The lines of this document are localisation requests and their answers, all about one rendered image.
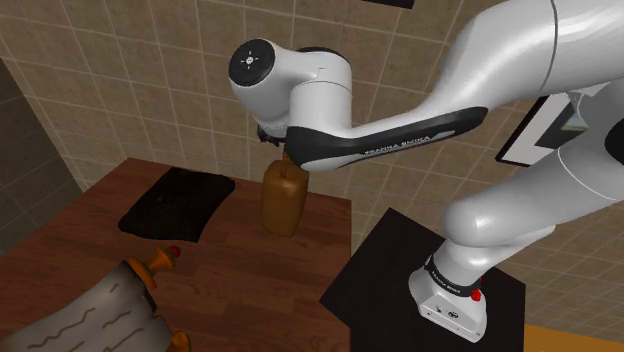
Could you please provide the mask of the orange-brown jug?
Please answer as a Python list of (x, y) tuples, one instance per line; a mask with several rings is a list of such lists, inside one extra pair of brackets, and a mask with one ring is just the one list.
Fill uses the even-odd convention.
[(295, 165), (286, 152), (266, 169), (261, 194), (263, 228), (280, 237), (292, 237), (301, 221), (308, 193), (309, 173)]

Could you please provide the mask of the black cloth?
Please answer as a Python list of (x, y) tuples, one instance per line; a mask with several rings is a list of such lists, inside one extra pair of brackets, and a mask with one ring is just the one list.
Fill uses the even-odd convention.
[(118, 228), (145, 239), (198, 243), (209, 219), (234, 190), (229, 177), (172, 167), (133, 204)]

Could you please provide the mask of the brown wooden table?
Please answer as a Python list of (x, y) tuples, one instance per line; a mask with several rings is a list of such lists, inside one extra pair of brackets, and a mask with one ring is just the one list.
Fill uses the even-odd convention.
[[(165, 173), (129, 159), (0, 257), (0, 339), (68, 305), (121, 261), (160, 246), (118, 222)], [(238, 180), (198, 243), (182, 243), (150, 292), (192, 352), (349, 352), (348, 328), (320, 297), (351, 254), (351, 204), (311, 194), (296, 234), (267, 233), (261, 187)]]

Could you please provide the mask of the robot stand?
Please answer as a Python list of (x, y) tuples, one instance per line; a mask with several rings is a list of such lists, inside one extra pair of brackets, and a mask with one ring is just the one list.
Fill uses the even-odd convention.
[(408, 288), (444, 238), (390, 208), (320, 298), (351, 329), (351, 352), (524, 352), (526, 285), (483, 276), (484, 337), (471, 343), (423, 318)]

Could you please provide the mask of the black-framed wall picture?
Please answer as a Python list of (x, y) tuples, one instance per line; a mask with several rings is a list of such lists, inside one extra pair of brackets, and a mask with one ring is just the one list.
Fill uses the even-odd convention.
[(529, 167), (588, 128), (566, 93), (540, 97), (505, 142), (495, 160)]

